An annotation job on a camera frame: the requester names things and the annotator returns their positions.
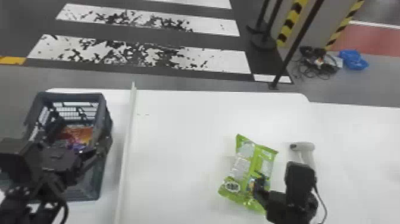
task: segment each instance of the white barcode scanner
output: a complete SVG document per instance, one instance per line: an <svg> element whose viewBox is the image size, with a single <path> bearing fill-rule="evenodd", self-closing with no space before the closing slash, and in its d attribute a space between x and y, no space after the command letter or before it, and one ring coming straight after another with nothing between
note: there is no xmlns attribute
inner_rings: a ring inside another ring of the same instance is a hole
<svg viewBox="0 0 400 224"><path fill-rule="evenodd" d="M303 163L309 165L315 171L313 151L315 145L311 142L295 142L290 145L290 149L301 154Z"/></svg>

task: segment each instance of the crosswalk stripe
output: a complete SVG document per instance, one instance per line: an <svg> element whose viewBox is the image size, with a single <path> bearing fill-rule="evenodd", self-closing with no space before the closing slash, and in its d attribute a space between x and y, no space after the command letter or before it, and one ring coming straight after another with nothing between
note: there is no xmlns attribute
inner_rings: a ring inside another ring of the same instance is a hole
<svg viewBox="0 0 400 224"><path fill-rule="evenodd" d="M254 74L253 76L256 82L272 82L275 79L272 74ZM279 83L292 83L292 81L289 76L282 76Z"/></svg>
<svg viewBox="0 0 400 224"><path fill-rule="evenodd" d="M43 35L28 58L251 74L243 51Z"/></svg>
<svg viewBox="0 0 400 224"><path fill-rule="evenodd" d="M199 5L204 7L232 9L229 0L147 0L154 2L169 2L185 5Z"/></svg>
<svg viewBox="0 0 400 224"><path fill-rule="evenodd" d="M69 3L57 20L240 36L234 20Z"/></svg>

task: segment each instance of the blue bag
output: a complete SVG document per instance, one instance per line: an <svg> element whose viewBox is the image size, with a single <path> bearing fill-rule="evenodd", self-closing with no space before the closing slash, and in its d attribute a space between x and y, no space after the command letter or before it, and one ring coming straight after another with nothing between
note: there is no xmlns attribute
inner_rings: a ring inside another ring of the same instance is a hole
<svg viewBox="0 0 400 224"><path fill-rule="evenodd" d="M361 54L356 50L340 51L339 58L342 58L345 65L351 70L361 71L369 66L369 63L362 59Z"/></svg>

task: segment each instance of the yellow and black striped pole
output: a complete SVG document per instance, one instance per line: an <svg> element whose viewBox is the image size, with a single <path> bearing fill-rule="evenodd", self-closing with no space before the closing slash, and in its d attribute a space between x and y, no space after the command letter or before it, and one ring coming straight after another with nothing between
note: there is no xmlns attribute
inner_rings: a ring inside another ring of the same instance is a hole
<svg viewBox="0 0 400 224"><path fill-rule="evenodd" d="M292 8L287 15L285 23L283 24L282 30L280 31L278 38L276 40L278 46L284 46L288 40L290 34L292 33L293 27L300 18L300 14L303 11L308 0L295 0Z"/></svg>
<svg viewBox="0 0 400 224"><path fill-rule="evenodd" d="M361 8L365 0L358 0L351 8L350 12L347 14L347 16L342 20L342 22L339 25L339 28L336 29L335 33L332 34L332 36L329 38L328 43L325 46L325 50L330 50L332 45L336 42L340 34L345 30L346 26L349 24L349 22L353 19L354 14Z"/></svg>

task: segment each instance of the white table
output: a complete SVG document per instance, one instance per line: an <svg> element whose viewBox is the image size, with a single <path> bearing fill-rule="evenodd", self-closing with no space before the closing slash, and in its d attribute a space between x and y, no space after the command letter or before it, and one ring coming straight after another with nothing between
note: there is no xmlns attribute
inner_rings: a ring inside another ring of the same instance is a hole
<svg viewBox="0 0 400 224"><path fill-rule="evenodd" d="M115 221L121 224L265 223L217 193L236 134L279 151L271 183L279 191L290 143L324 143L301 94L138 91L131 126Z"/></svg>
<svg viewBox="0 0 400 224"><path fill-rule="evenodd" d="M114 171L106 173L98 201L70 204L68 223L265 223L265 217L217 194L237 133L279 151L271 180L279 191L285 190L286 162L298 159L289 144L315 143L326 223L400 219L399 109L315 104L300 94L94 92L105 95L118 127L107 159ZM129 95L136 102L126 112ZM120 166L124 126L132 129Z"/></svg>

